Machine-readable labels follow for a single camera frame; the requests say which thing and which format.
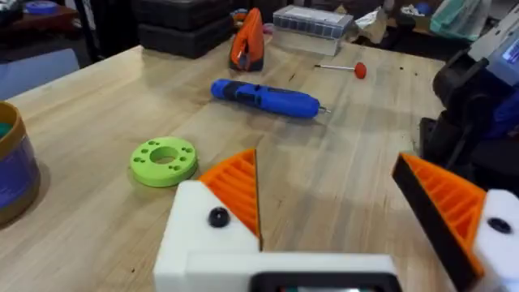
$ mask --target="butcher block table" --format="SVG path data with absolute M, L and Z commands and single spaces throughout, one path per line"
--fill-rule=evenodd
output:
M 345 45 L 335 57 L 266 46 L 257 73 L 228 68 L 229 43 L 197 60 L 135 47 L 9 100 L 41 168 L 41 193 L 0 229 L 0 291 L 153 291 L 152 268 L 175 188 L 137 183 L 130 155 L 144 141 L 194 144 L 199 170 L 257 149 L 267 251 L 385 253 L 404 291 L 450 290 L 392 180 L 416 152 L 418 122 L 441 104 L 443 63 Z M 367 77 L 314 68 L 364 62 Z M 332 113 L 287 118 L 214 101 L 218 78 L 307 92 Z

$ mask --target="metal rod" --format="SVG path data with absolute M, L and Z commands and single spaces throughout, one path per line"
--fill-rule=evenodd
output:
M 315 65 L 318 68 L 327 68 L 327 69 L 337 69 L 337 70 L 347 70 L 347 71 L 355 71 L 353 67 L 341 67 L 341 66 L 329 66 L 329 65 Z
M 332 111 L 330 109 L 327 109 L 324 106 L 320 106 L 319 110 L 323 110 L 325 113 L 328 113 L 328 114 L 332 113 Z

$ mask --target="blue device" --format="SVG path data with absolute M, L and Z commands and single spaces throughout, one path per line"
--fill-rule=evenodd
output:
M 211 93 L 215 98 L 295 118 L 314 118 L 320 110 L 329 112 L 317 99 L 303 92 L 229 79 L 216 80 L 211 86 Z

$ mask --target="tape roll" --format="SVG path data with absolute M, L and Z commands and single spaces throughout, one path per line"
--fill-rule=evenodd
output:
M 19 111 L 0 101 L 0 123 L 11 129 L 0 138 L 0 224 L 27 209 L 40 188 L 38 169 L 31 142 Z
M 31 1 L 25 3 L 25 10 L 32 15 L 51 15 L 58 11 L 58 4 L 51 1 Z

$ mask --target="red knob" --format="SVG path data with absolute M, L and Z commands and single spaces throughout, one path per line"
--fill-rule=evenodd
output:
M 355 65 L 355 76 L 359 79 L 364 79 L 367 74 L 367 68 L 366 65 L 364 65 L 362 62 L 358 62 L 357 65 Z

